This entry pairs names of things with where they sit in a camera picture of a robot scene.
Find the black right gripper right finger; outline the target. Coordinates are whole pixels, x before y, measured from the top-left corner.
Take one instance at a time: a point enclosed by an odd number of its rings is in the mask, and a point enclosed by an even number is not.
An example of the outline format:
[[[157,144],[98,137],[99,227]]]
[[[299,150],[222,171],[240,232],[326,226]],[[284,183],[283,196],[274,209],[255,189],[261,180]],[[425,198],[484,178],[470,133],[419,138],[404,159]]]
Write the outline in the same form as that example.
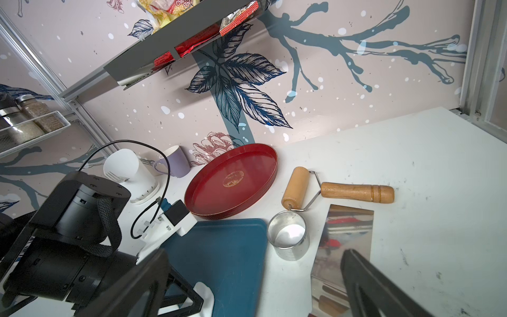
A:
[[[354,249],[344,251],[341,273],[353,316],[432,316]]]

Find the wooden dough roller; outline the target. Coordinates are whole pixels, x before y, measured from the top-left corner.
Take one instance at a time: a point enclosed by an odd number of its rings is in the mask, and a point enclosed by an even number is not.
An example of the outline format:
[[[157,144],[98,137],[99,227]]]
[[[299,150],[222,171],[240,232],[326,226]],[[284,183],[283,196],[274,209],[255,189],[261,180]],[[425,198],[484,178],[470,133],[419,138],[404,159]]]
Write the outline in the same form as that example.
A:
[[[315,176],[319,190],[307,205],[303,206],[311,174]],[[321,182],[315,171],[297,166],[290,177],[281,204],[288,211],[302,212],[306,211],[320,195],[323,198],[349,199],[384,204],[395,201],[395,190],[391,186]]]

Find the teal cutting board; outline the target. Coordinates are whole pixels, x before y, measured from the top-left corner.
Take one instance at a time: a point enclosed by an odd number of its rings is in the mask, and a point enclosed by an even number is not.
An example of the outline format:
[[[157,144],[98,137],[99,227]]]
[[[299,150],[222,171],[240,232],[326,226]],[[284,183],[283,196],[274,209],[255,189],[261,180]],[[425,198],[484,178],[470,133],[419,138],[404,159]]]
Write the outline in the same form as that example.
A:
[[[212,290],[214,316],[255,316],[267,249],[264,220],[200,221],[161,247],[187,282]]]

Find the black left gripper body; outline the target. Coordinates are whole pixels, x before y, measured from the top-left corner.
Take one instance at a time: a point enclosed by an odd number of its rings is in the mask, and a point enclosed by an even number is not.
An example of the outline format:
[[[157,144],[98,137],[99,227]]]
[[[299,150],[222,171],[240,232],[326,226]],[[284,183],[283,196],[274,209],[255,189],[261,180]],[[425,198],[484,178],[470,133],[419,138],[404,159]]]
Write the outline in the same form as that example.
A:
[[[178,294],[166,296],[165,293],[171,288],[177,287]],[[203,298],[194,291],[193,287],[173,268],[170,267],[166,282],[166,290],[160,304],[160,309],[166,309],[170,306],[178,305],[177,310],[159,314],[166,317],[185,317],[192,316],[201,312],[204,304]]]

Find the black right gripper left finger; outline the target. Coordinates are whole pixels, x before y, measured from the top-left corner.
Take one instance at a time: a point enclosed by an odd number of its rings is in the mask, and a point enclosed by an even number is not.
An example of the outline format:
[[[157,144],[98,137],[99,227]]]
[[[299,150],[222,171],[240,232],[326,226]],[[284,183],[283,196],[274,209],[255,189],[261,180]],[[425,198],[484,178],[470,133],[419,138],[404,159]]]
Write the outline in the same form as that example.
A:
[[[152,252],[76,316],[158,316],[170,265],[164,250]]]

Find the metal spatula wooden handle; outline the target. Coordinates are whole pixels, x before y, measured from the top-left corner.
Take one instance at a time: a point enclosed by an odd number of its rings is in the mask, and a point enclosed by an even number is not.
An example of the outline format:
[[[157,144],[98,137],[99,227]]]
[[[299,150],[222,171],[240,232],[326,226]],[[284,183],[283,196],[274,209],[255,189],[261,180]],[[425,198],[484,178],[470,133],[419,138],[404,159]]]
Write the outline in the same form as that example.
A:
[[[341,316],[350,309],[341,261],[348,249],[370,258],[373,222],[372,210],[330,206],[311,271],[310,316]]]

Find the white dough piece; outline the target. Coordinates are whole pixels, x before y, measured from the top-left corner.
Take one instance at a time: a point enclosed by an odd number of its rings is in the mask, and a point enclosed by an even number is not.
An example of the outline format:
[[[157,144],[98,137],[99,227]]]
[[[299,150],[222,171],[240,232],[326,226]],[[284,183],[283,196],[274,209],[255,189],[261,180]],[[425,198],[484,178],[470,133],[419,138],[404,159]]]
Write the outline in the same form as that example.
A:
[[[185,294],[175,295],[173,300],[162,303],[158,316],[212,316],[215,304],[212,290],[206,284],[197,282],[193,291],[202,299],[201,306]]]

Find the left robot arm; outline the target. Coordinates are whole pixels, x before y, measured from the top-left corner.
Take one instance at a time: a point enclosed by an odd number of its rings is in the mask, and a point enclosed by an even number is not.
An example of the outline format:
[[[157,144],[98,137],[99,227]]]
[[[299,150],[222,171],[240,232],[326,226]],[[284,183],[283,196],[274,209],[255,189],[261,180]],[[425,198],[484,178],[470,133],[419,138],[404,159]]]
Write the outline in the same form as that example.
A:
[[[36,211],[1,216],[2,316],[39,298],[66,301],[76,316],[193,316],[204,299],[163,250],[143,260],[119,251],[128,189],[77,171]]]

